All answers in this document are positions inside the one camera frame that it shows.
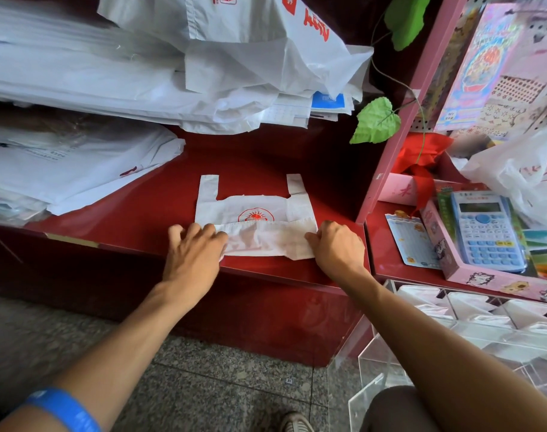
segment granite floor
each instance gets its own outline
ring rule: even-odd
[[[19,404],[114,326],[0,298],[0,409]],[[114,431],[274,431],[288,411],[328,430],[325,369],[170,336]]]

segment calculator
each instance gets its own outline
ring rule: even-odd
[[[508,272],[526,268],[509,206],[487,190],[452,192],[460,252],[467,264]]]

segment pink display box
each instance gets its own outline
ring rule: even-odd
[[[442,180],[434,180],[435,182],[468,182],[468,180],[456,169],[450,156],[445,152],[440,156],[440,160],[436,167],[436,173]],[[416,206],[416,198],[417,193],[414,176],[390,173],[385,181],[384,188],[382,188],[382,191],[379,193],[378,200],[380,202]]]
[[[547,280],[464,263],[443,225],[442,218],[433,200],[428,202],[421,213],[422,221],[434,244],[443,275],[447,280],[547,302]]]

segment shoe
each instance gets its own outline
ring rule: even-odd
[[[286,414],[279,426],[279,432],[315,432],[304,414],[290,412]]]

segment clear plastic box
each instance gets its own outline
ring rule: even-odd
[[[384,287],[496,357],[547,396],[547,304],[392,280]],[[418,294],[407,287],[416,287]],[[330,431],[358,432],[371,400],[396,385],[412,382],[384,339],[362,317],[328,366]]]

